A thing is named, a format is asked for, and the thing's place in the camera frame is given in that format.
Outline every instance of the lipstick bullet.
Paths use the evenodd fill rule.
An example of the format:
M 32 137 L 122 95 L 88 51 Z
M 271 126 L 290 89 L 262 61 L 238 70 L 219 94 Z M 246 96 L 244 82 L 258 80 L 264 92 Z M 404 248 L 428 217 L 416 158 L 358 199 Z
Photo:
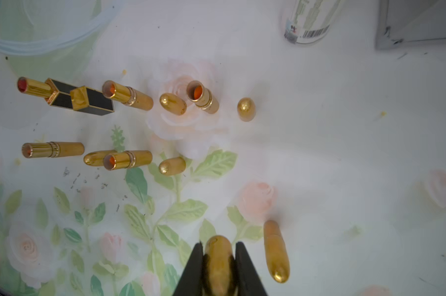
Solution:
M 26 158 L 36 157 L 66 157 L 82 155 L 85 147 L 76 142 L 25 143 L 22 145 L 22 155 Z
M 148 95 L 129 86 L 123 86 L 112 80 L 107 80 L 102 87 L 106 98 L 123 103 L 126 106 L 149 111 L 154 106 L 154 101 Z
M 185 159 L 182 157 L 169 158 L 161 162 L 159 171 L 164 176 L 173 176 L 182 173 L 186 168 Z
M 279 224 L 275 221 L 264 223 L 264 249 L 272 278 L 278 283 L 285 283 L 290 276 L 290 262 Z
M 200 81 L 193 80 L 187 85 L 187 97 L 209 114 L 216 113 L 220 108 L 217 98 Z
M 131 169 L 152 162 L 152 153 L 147 150 L 113 152 L 103 158 L 107 170 Z
M 116 153 L 116 150 L 102 150 L 88 153 L 83 157 L 83 162 L 92 167 L 102 167 L 103 159 L 110 153 Z
M 183 115 L 187 110 L 187 103 L 179 96 L 166 92 L 159 99 L 162 108 L 175 115 Z
M 18 90 L 22 93 L 44 98 L 50 106 L 73 109 L 70 92 L 76 86 L 48 78 L 45 82 L 19 77 Z

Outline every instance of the floral tablecloth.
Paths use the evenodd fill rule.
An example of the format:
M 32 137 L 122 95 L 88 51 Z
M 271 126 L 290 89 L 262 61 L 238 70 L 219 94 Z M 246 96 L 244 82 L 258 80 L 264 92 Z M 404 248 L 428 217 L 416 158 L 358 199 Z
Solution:
M 50 107 L 17 91 L 26 74 L 14 69 L 26 68 L 0 55 L 0 287 L 167 296 L 194 244 L 221 234 L 245 243 L 269 295 L 446 296 L 446 46 L 376 52 L 378 3 L 351 0 L 326 37 L 298 47 L 279 30 L 280 9 L 129 1 L 65 82 L 131 86 L 154 99 L 148 112 Z M 189 103 L 176 118 L 159 105 L 192 79 L 218 98 L 215 115 Z M 251 122 L 238 119 L 243 97 L 255 101 Z M 48 141 L 149 150 L 153 161 L 107 171 L 80 156 L 21 155 Z M 182 174 L 158 173 L 179 155 Z M 268 218 L 289 254 L 285 284 L 267 270 Z

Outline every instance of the lipstick cap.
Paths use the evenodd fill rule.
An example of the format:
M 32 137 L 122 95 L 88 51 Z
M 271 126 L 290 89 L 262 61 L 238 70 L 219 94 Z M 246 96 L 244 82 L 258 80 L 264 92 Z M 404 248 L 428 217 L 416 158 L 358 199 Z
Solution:
M 186 168 L 185 159 L 182 157 L 169 158 L 161 162 L 159 171 L 164 176 L 173 176 L 182 173 Z
M 154 106 L 154 101 L 148 95 L 112 80 L 105 81 L 102 91 L 105 98 L 116 100 L 133 108 L 149 111 Z
M 152 153 L 147 150 L 133 150 L 110 153 L 103 158 L 107 170 L 131 169 L 152 162 Z
M 255 103 L 251 98 L 242 98 L 238 103 L 238 115 L 242 121 L 251 121 L 255 116 Z
M 83 157 L 83 162 L 92 167 L 102 167 L 103 158 L 110 153 L 115 153 L 116 150 L 102 150 L 88 153 Z
M 187 110 L 187 103 L 177 95 L 166 92 L 159 99 L 162 108 L 175 115 L 183 115 Z
M 264 248 L 269 273 L 276 282 L 285 283 L 290 276 L 289 256 L 279 224 L 275 221 L 264 223 Z

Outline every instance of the lipstick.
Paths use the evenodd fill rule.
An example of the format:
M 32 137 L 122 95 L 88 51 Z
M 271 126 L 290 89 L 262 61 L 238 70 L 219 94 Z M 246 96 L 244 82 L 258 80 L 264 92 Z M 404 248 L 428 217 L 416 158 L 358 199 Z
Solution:
M 83 157 L 83 162 L 92 167 L 102 167 L 103 159 L 110 153 L 116 153 L 116 150 L 102 150 L 88 153 Z
M 113 101 L 105 98 L 102 92 L 86 86 L 70 92 L 73 110 L 95 115 L 106 115 L 114 112 Z
M 201 110 L 214 114 L 220 108 L 218 100 L 200 81 L 193 80 L 187 85 L 187 97 Z
M 185 159 L 182 157 L 169 158 L 161 162 L 159 171 L 164 176 L 173 176 L 182 173 L 186 168 Z
M 278 283 L 285 283 L 290 276 L 289 256 L 279 224 L 273 220 L 264 223 L 264 249 L 272 278 Z
M 152 153 L 147 150 L 113 152 L 103 158 L 107 170 L 131 169 L 152 162 Z
M 66 157 L 82 155 L 85 147 L 77 142 L 25 143 L 22 145 L 22 155 L 26 158 L 36 157 Z
M 22 93 L 44 98 L 50 106 L 73 109 L 70 92 L 76 86 L 48 78 L 45 82 L 19 77 L 18 90 Z
M 166 92 L 159 99 L 162 108 L 175 115 L 183 115 L 187 110 L 187 103 L 179 96 Z
M 107 80 L 103 84 L 102 92 L 105 98 L 113 99 L 137 109 L 149 111 L 154 106 L 154 101 L 148 95 L 112 80 Z

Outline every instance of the pink rose print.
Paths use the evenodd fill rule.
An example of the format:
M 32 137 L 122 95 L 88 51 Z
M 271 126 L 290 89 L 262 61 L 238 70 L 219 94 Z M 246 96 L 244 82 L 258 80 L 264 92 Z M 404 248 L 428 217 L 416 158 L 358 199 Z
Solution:
M 152 272 L 146 271 L 141 277 L 143 291 L 146 296 L 161 296 L 161 282 L 159 277 Z
M 446 172 L 444 170 L 431 170 L 425 181 L 425 188 L 439 207 L 446 208 Z
M 392 293 L 386 287 L 372 285 L 367 287 L 361 296 L 392 296 Z
M 100 240 L 100 249 L 107 260 L 116 264 L 121 261 L 123 244 L 123 239 L 119 235 L 105 233 Z
M 277 192 L 265 182 L 251 182 L 239 196 L 238 208 L 248 221 L 262 223 L 267 219 L 267 214 L 275 205 Z

